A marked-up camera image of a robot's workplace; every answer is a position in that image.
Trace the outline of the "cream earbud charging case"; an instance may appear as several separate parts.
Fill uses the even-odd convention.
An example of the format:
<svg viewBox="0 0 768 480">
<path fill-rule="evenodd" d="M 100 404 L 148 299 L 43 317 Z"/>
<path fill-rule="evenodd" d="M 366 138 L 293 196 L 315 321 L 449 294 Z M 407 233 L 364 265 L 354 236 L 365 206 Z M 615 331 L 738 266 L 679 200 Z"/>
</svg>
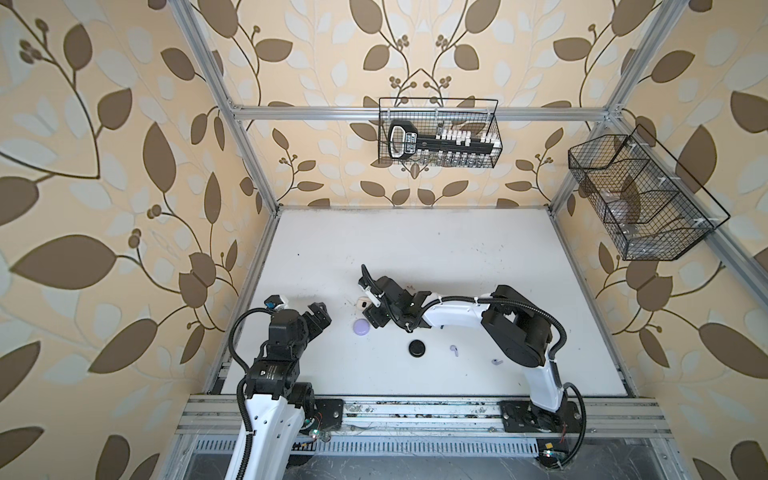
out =
<svg viewBox="0 0 768 480">
<path fill-rule="evenodd" d="M 364 311 L 371 304 L 367 297 L 360 297 L 356 302 L 356 308 L 359 311 Z"/>
</svg>

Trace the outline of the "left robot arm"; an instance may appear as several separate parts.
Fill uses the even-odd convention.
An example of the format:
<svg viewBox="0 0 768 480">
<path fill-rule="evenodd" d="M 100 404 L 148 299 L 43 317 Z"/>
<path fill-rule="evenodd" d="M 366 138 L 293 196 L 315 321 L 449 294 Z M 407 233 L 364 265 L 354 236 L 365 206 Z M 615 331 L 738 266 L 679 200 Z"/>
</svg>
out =
<svg viewBox="0 0 768 480">
<path fill-rule="evenodd" d="M 268 337 L 257 357 L 246 362 L 234 337 L 244 320 L 254 314 L 269 316 Z M 246 310 L 235 320 L 227 339 L 228 351 L 244 375 L 235 388 L 241 427 L 228 466 L 228 479 L 281 479 L 299 432 L 317 418 L 314 389 L 300 382 L 300 358 L 308 344 L 332 323 L 322 302 L 301 314 L 278 296 L 264 307 Z"/>
</svg>

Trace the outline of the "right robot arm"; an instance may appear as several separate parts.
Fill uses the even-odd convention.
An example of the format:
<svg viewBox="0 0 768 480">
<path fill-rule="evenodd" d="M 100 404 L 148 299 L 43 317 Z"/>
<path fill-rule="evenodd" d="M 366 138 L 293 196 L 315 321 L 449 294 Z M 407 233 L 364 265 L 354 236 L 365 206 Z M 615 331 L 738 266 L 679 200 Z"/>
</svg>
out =
<svg viewBox="0 0 768 480">
<path fill-rule="evenodd" d="M 363 315 L 375 328 L 392 322 L 408 333 L 419 328 L 483 329 L 509 360 L 524 368 L 532 415 L 564 414 L 567 394 L 556 354 L 567 342 L 566 330 L 512 287 L 499 285 L 486 296 L 411 293 L 393 279 L 375 280 L 367 271 L 358 285 L 369 300 Z"/>
</svg>

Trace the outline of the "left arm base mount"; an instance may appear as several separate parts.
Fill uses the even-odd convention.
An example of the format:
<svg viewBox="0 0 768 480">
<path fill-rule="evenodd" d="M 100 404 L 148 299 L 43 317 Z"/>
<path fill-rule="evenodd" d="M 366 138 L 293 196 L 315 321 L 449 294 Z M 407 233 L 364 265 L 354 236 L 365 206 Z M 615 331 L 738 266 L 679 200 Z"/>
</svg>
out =
<svg viewBox="0 0 768 480">
<path fill-rule="evenodd" d="M 345 401 L 341 398 L 319 398 L 314 414 L 305 420 L 288 457 L 288 468 L 306 464 L 341 430 Z"/>
</svg>

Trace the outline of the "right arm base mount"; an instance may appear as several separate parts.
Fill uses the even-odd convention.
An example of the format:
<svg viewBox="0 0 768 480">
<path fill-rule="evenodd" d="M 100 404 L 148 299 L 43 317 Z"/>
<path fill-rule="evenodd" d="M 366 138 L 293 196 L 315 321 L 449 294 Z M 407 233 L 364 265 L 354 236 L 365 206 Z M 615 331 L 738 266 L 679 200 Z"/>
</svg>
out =
<svg viewBox="0 0 768 480">
<path fill-rule="evenodd" d="M 563 470 L 580 451 L 585 436 L 586 413 L 582 400 L 564 397 L 556 412 L 536 407 L 531 401 L 506 400 L 498 403 L 506 433 L 542 433 L 536 440 L 536 461 L 546 470 Z"/>
</svg>

